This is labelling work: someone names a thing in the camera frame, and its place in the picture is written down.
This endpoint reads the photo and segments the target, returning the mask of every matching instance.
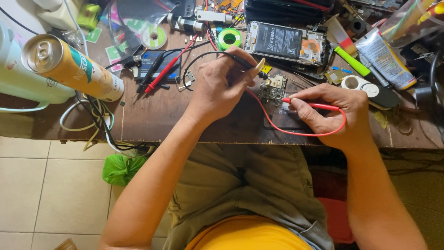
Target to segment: tile floor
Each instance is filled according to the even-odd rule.
[[[106,144],[82,152],[84,143],[0,137],[0,250],[53,250],[72,238],[79,250],[95,250],[108,214],[123,188],[101,178]],[[417,167],[387,161],[388,169]],[[444,175],[414,173],[392,181],[430,250],[444,242]],[[162,249],[166,214],[153,250]]]

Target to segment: hand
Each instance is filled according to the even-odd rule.
[[[301,99],[322,98],[345,112],[347,123],[344,128],[335,134],[319,137],[325,145],[347,153],[353,152],[364,143],[374,144],[369,124],[369,100],[364,91],[343,89],[323,83],[304,89],[289,98],[292,98],[289,108],[296,110],[301,120],[310,126],[316,134],[334,131],[341,125],[343,116],[338,111],[332,111],[323,117]]]
[[[242,72],[241,69],[245,69],[227,55],[199,67],[196,87],[184,116],[205,126],[233,110],[247,86],[255,85],[253,79],[262,68],[241,48],[231,46],[226,52],[241,57],[256,68]]]

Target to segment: green handle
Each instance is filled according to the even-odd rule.
[[[358,71],[361,76],[366,76],[370,73],[370,70],[366,68],[358,60],[354,59],[351,55],[347,54],[341,47],[337,46],[334,51],[338,53],[346,62],[348,62],[353,69]]]

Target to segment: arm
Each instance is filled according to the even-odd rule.
[[[344,129],[320,137],[327,146],[340,149],[347,157],[347,204],[350,227],[362,250],[426,250],[424,238],[402,204],[372,139],[368,99],[364,91],[322,84],[296,93],[291,109],[315,133],[335,130],[342,116],[331,112],[321,116],[300,99],[321,97],[340,107],[347,116]]]
[[[245,51],[231,47],[227,52],[250,64],[257,63]],[[150,249],[151,240],[173,195],[182,168],[204,129],[225,117],[262,65],[244,73],[231,58],[199,67],[196,88],[184,115],[164,142],[137,172],[118,198],[103,230],[99,249]],[[226,75],[238,76],[230,82]]]

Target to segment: green solder spool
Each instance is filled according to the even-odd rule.
[[[230,46],[241,47],[241,33],[234,28],[225,28],[218,35],[218,49],[225,51]]]

